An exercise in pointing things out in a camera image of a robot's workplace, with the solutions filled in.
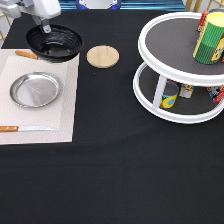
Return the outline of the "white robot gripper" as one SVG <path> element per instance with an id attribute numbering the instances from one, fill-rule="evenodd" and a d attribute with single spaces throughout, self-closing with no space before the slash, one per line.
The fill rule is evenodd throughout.
<path id="1" fill-rule="evenodd" d="M 0 0 L 0 10 L 11 18 L 19 18 L 22 13 L 34 15 L 33 19 L 44 33 L 50 33 L 48 19 L 61 14 L 58 0 Z"/>

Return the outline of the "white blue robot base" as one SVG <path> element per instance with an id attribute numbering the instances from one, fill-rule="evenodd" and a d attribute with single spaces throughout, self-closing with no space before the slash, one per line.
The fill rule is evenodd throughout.
<path id="1" fill-rule="evenodd" d="M 121 0 L 76 0 L 78 9 L 117 9 Z"/>

